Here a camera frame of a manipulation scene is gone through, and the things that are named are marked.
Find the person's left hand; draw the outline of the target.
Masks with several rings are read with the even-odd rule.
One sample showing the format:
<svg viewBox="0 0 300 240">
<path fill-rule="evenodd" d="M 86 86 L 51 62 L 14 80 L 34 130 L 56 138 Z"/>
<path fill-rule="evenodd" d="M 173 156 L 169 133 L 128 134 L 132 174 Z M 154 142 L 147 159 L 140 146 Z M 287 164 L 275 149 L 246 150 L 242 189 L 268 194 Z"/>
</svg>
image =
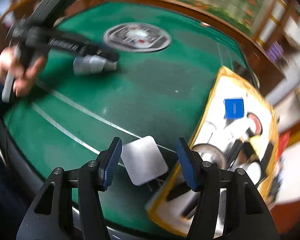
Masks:
<svg viewBox="0 0 300 240">
<path fill-rule="evenodd" d="M 8 73 L 14 75 L 15 82 L 13 91 L 17 97 L 26 96 L 36 83 L 38 75 L 44 69 L 47 56 L 39 55 L 35 62 L 27 67 L 19 62 L 17 58 L 17 47 L 7 47 L 0 54 L 0 83 L 3 85 Z"/>
</svg>

